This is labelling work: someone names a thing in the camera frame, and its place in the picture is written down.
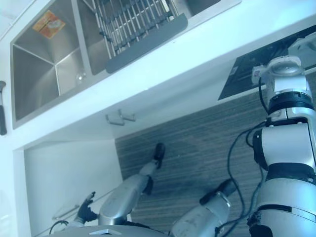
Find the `sink basin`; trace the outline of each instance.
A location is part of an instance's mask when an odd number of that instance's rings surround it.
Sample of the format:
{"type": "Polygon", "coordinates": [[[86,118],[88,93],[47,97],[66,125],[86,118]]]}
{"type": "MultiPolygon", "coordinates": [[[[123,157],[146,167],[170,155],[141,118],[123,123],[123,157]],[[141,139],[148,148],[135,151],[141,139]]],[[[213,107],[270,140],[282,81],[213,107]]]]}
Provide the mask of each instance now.
{"type": "Polygon", "coordinates": [[[85,78],[72,12],[71,1],[57,0],[12,42],[14,127],[35,117],[41,112],[39,108],[66,94],[85,78]]]}
{"type": "Polygon", "coordinates": [[[11,42],[13,129],[240,1],[51,0],[11,42]]]}

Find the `metal handle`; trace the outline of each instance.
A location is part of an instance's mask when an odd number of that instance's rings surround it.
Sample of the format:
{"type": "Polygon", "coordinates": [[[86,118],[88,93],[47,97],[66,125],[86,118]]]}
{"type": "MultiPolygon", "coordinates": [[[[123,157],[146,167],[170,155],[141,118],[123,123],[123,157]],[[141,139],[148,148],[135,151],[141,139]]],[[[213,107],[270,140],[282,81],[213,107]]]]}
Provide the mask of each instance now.
{"type": "Polygon", "coordinates": [[[76,204],[72,209],[70,209],[69,211],[64,212],[63,214],[60,214],[59,216],[53,216],[52,220],[56,221],[61,219],[63,216],[66,216],[67,214],[69,214],[70,212],[76,210],[78,207],[80,207],[78,204],[76,204]]]}
{"type": "Polygon", "coordinates": [[[109,115],[105,115],[107,123],[108,124],[112,124],[112,125],[117,125],[117,126],[124,126],[125,125],[125,120],[126,121],[131,121],[131,122],[136,122],[135,115],[131,115],[131,116],[123,115],[121,110],[118,110],[118,115],[119,115],[119,117],[121,119],[121,122],[113,122],[113,121],[110,120],[109,115]]]}

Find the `orange label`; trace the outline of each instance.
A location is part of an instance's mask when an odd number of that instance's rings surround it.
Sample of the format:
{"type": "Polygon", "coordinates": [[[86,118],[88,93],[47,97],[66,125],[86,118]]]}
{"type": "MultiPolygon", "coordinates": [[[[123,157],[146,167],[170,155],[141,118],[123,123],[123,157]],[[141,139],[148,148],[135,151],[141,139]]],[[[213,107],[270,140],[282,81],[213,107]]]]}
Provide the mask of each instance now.
{"type": "Polygon", "coordinates": [[[66,25],[51,11],[47,11],[41,18],[33,25],[33,30],[40,32],[48,39],[53,38],[66,25]]]}

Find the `cabinet door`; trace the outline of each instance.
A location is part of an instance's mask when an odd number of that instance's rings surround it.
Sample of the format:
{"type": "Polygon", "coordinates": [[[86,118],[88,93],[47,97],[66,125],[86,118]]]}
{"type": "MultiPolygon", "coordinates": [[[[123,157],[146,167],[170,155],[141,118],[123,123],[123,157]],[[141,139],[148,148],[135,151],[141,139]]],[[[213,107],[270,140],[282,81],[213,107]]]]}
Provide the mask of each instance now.
{"type": "Polygon", "coordinates": [[[99,199],[122,182],[114,140],[43,143],[25,151],[25,169],[32,236],[89,193],[99,199]]]}

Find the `hammer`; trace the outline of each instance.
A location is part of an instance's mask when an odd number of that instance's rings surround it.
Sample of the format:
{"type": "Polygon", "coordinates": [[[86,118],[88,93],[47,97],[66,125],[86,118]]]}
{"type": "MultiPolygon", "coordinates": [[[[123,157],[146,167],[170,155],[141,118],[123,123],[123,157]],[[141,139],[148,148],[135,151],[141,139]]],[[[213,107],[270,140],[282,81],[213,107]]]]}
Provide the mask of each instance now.
{"type": "Polygon", "coordinates": [[[6,83],[0,80],[0,135],[6,135],[6,127],[5,127],[5,117],[4,117],[4,109],[2,104],[2,90],[5,87],[6,83]]]}

